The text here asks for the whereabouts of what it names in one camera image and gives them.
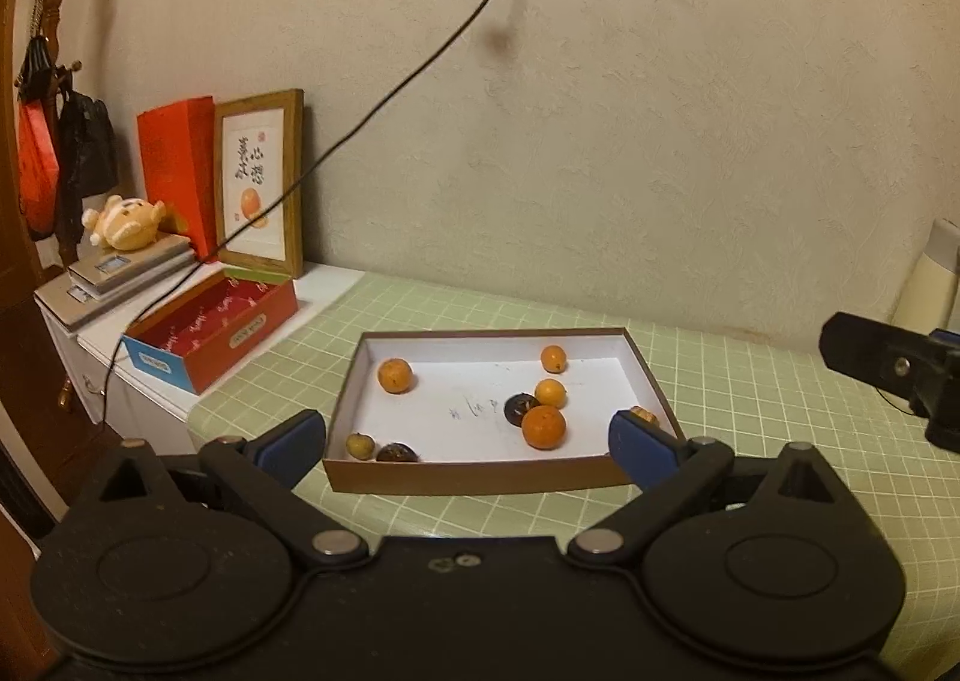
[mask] orange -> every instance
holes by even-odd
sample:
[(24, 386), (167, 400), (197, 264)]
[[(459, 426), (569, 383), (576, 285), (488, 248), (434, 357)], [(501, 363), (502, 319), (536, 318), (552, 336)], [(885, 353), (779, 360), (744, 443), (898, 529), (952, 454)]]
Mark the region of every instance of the orange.
[(536, 384), (534, 397), (540, 404), (552, 404), (554, 407), (563, 407), (566, 404), (566, 389), (563, 384), (552, 377), (545, 377)]
[(389, 394), (402, 394), (414, 382), (414, 371), (401, 358), (388, 358), (376, 371), (376, 379)]
[(541, 350), (541, 364), (549, 373), (560, 374), (566, 369), (566, 352), (559, 345), (548, 345)]
[(563, 413), (548, 404), (531, 407), (520, 424), (523, 439), (531, 448), (541, 451), (555, 449), (566, 434), (566, 420)]

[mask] thermos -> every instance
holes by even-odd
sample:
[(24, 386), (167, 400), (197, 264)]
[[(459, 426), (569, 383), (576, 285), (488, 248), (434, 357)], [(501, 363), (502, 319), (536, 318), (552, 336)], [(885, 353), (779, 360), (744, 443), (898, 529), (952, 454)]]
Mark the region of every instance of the thermos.
[[(957, 251), (960, 229), (944, 218), (937, 218), (930, 229), (923, 254), (917, 259), (896, 302), (890, 323), (920, 334), (947, 326), (957, 295)], [(886, 392), (883, 396), (904, 412), (910, 404)]]

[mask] drawer handle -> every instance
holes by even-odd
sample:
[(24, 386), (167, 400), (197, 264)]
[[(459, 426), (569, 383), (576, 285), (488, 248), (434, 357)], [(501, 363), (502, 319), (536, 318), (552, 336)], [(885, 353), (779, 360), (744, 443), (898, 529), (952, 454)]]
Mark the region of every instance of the drawer handle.
[(98, 397), (104, 396), (104, 390), (103, 390), (103, 389), (98, 389), (98, 388), (93, 384), (93, 381), (90, 380), (90, 378), (87, 377), (86, 375), (83, 376), (83, 388), (86, 389), (86, 391), (88, 392), (88, 394), (96, 394)]

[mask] white wall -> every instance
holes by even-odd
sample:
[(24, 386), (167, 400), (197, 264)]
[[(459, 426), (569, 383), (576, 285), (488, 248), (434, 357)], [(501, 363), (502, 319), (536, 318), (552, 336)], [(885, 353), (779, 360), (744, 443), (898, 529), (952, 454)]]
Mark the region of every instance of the white wall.
[[(62, 56), (134, 162), (143, 109), (294, 86), (313, 155), (475, 1), (66, 0)], [(311, 182), (307, 255), (813, 347), (960, 217), (958, 74), (960, 0), (494, 0)]]

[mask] black cable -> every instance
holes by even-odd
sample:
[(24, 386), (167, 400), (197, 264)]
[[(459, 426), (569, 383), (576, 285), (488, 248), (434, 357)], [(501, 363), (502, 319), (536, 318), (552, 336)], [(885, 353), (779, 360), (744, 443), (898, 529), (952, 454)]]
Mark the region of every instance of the black cable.
[[(301, 186), (301, 184), (304, 182), (305, 179), (307, 179), (310, 175), (312, 175), (317, 170), (317, 167), (319, 167), (325, 160), (327, 160), (328, 157), (330, 157), (330, 155), (333, 155), (335, 152), (340, 150), (340, 148), (346, 145), (347, 142), (349, 142), (352, 138), (354, 138), (354, 136), (357, 135), (357, 133), (359, 133), (359, 131), (363, 128), (363, 126), (366, 126), (366, 124), (371, 121), (371, 118), (373, 118), (378, 112), (380, 112), (381, 109), (383, 109), (383, 107), (386, 107), (387, 102), (390, 102), (390, 100), (394, 98), (395, 95), (397, 95), (397, 93), (400, 93), (400, 91), (403, 90), (403, 88), (406, 88), (407, 85), (410, 85), (410, 83), (414, 79), (416, 79), (416, 77), (419, 77), (419, 75), (424, 73), (424, 70), (427, 67), (429, 67), (430, 64), (433, 64), (433, 62), (436, 59), (438, 59), (441, 55), (443, 55), (443, 53), (445, 53), (446, 50), (448, 50), (450, 45), (453, 45), (453, 43), (456, 40), (458, 40), (458, 38), (460, 38), (460, 35), (462, 35), (462, 33), (466, 31), (467, 28), (469, 28), (470, 24), (472, 24), (474, 20), (477, 20), (477, 16), (479, 16), (479, 14), (488, 5), (488, 3), (490, 3), (490, 0), (481, 1), (480, 4), (477, 5), (477, 8), (470, 14), (470, 16), (463, 23), (460, 24), (460, 27), (448, 37), (446, 42), (443, 42), (443, 44), (440, 45), (437, 51), (432, 56), (430, 56), (430, 58), (426, 59), (426, 61), (424, 61), (420, 66), (418, 66), (410, 74), (408, 74), (405, 78), (403, 78), (403, 80), (401, 80), (398, 85), (395, 85), (394, 88), (389, 93), (387, 93), (386, 96), (380, 99), (380, 101), (378, 101), (373, 106), (373, 109), (371, 109), (366, 115), (363, 116), (363, 118), (360, 119), (360, 122), (357, 123), (356, 126), (351, 128), (347, 133), (341, 136), (340, 139), (334, 142), (333, 145), (331, 145), (330, 148), (318, 158), (318, 160), (314, 161), (310, 166), (308, 166), (306, 168), (306, 171), (304, 171), (298, 178), (296, 178), (296, 180), (293, 181), (293, 183), (283, 193), (281, 193), (280, 196), (277, 197), (277, 199), (265, 209), (265, 211), (262, 211), (256, 219), (247, 221), (243, 226), (239, 227), (239, 229), (236, 232), (234, 232), (232, 235), (229, 235), (229, 237), (227, 237), (223, 242), (221, 242), (213, 250), (211, 250), (210, 253), (208, 253), (206, 256), (200, 259), (197, 262), (197, 264), (193, 267), (193, 269), (191, 269), (186, 275), (184, 275), (184, 277), (181, 278), (181, 280), (176, 285), (174, 285), (173, 288), (171, 288), (165, 294), (162, 294), (157, 299), (154, 299), (152, 302), (150, 302), (150, 304), (147, 305), (147, 307), (144, 307), (140, 312), (138, 312), (136, 314), (136, 318), (134, 318), (133, 321), (130, 321), (128, 326), (132, 326), (134, 323), (142, 319), (148, 312), (150, 312), (154, 307), (156, 307), (157, 304), (160, 304), (161, 302), (163, 302), (164, 299), (167, 299), (168, 297), (171, 296), (171, 294), (175, 293), (176, 290), (181, 288), (181, 286), (184, 285), (184, 283), (186, 283), (187, 280), (190, 280), (190, 278), (192, 278), (193, 275), (198, 273), (198, 271), (200, 270), (200, 267), (203, 267), (203, 264), (206, 264), (208, 261), (210, 261), (210, 259), (214, 259), (217, 256), (217, 254), (219, 254), (219, 252), (222, 251), (222, 249), (224, 249), (227, 245), (229, 245), (230, 242), (232, 242), (232, 240), (234, 240), (235, 237), (239, 237), (243, 232), (246, 232), (246, 230), (248, 230), (254, 223), (256, 223), (256, 221), (258, 221), (261, 217), (269, 215), (271, 212), (277, 209), (294, 191), (296, 191), (296, 189), (299, 188), (299, 186)], [(100, 419), (102, 424), (105, 424), (107, 422), (107, 387), (109, 387), (110, 376), (113, 374), (114, 370), (116, 369), (117, 355), (119, 355), (121, 345), (123, 345), (122, 337), (117, 340), (117, 344), (113, 347), (113, 352), (110, 355), (109, 364), (107, 364), (107, 374), (104, 377), (104, 388), (103, 388), (104, 412)]]
[(883, 401), (885, 401), (885, 403), (889, 404), (889, 406), (891, 406), (891, 408), (893, 408), (894, 410), (899, 410), (899, 412), (901, 412), (902, 414), (904, 414), (904, 416), (911, 416), (911, 417), (914, 417), (914, 418), (917, 417), (917, 414), (916, 414), (916, 413), (908, 413), (906, 410), (900, 410), (897, 406), (894, 405), (894, 403), (892, 403), (890, 400), (888, 400), (888, 398), (886, 398), (885, 396), (883, 396), (883, 392), (882, 392), (880, 389), (877, 389), (877, 396), (880, 397)]

